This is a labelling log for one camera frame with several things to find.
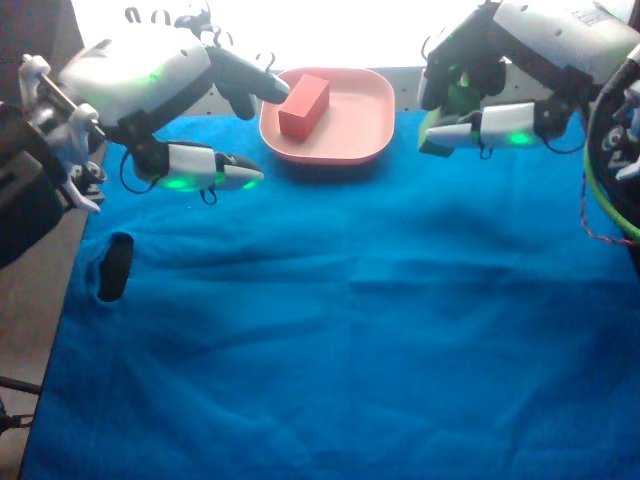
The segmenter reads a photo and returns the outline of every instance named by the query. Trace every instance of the green cable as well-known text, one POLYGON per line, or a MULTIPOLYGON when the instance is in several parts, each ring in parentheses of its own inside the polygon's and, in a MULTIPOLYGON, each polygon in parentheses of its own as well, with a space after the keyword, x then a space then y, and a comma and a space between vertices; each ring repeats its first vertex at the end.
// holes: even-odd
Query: green cable
POLYGON ((596 180, 596 176, 593 173, 593 167, 591 166, 591 160, 589 158, 589 147, 588 142, 584 147, 584 172, 587 176, 587 183, 589 187, 593 191, 593 194, 596 197, 596 200, 600 204, 600 207, 605 211, 607 216, 624 232, 626 233, 633 241, 636 243, 640 243, 640 229, 634 226, 631 222, 629 222, 626 218, 622 216, 620 212, 618 212, 615 207, 611 204, 606 194, 604 193, 602 187, 596 180))

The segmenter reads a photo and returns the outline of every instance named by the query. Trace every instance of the red block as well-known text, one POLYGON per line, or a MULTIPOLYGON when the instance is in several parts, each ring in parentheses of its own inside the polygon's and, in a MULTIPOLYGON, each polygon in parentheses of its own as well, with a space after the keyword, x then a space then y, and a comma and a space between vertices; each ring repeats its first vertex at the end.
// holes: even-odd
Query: red block
POLYGON ((329 82, 302 75, 278 112, 280 132, 304 140, 329 106, 329 82))

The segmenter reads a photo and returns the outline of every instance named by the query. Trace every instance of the white backdrop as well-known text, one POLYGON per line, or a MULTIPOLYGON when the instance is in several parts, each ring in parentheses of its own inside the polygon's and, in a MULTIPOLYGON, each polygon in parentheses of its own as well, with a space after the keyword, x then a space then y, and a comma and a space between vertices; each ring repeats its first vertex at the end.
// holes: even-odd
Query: white backdrop
MULTIPOLYGON (((171 22, 193 11, 188 0, 72 0, 85 45, 113 35, 135 6, 142 22, 165 9, 171 22)), ((481 0, 210 0, 212 23, 233 35, 243 54, 274 52, 274 69, 300 66, 423 65, 424 39, 461 20, 481 0)), ((158 21, 164 17, 158 15, 158 21)))

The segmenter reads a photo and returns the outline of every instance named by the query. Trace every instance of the blue fabric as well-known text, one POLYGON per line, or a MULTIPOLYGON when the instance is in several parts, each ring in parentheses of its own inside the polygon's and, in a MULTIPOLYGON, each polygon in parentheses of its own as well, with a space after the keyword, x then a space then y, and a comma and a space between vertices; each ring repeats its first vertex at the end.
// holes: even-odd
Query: blue fabric
POLYGON ((110 146, 23 478, 640 478, 640 285, 580 227, 580 154, 429 157, 421 119, 367 179, 315 183, 256 122, 175 121, 162 139, 265 171, 215 207, 125 192, 110 146), (105 304, 117 232, 134 261, 105 304))

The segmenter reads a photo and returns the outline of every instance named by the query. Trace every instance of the pink tray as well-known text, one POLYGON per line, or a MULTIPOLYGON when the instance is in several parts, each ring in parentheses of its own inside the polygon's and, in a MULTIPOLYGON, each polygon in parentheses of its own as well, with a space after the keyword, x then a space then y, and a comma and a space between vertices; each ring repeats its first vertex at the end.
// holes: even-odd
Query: pink tray
POLYGON ((391 84, 370 70, 348 68, 299 68, 280 78, 293 89, 305 73, 329 81, 329 108, 306 140, 296 140, 280 133, 280 106, 265 102, 260 134, 269 148, 297 163, 357 165, 376 157, 393 136, 391 84))

